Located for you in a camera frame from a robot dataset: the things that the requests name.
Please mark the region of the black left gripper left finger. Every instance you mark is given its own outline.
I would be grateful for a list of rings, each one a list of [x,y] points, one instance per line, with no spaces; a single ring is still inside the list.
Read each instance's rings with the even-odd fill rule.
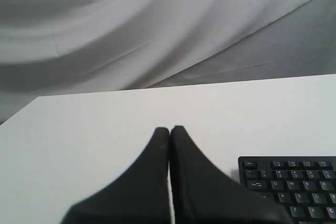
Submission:
[[[133,164],[99,192],[74,204],[63,223],[170,223],[169,130],[158,127]]]

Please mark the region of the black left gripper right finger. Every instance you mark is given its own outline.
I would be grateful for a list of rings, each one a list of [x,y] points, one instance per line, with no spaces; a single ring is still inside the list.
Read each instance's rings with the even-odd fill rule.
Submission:
[[[183,126],[171,131],[170,178],[176,223],[291,223],[283,206],[220,171]]]

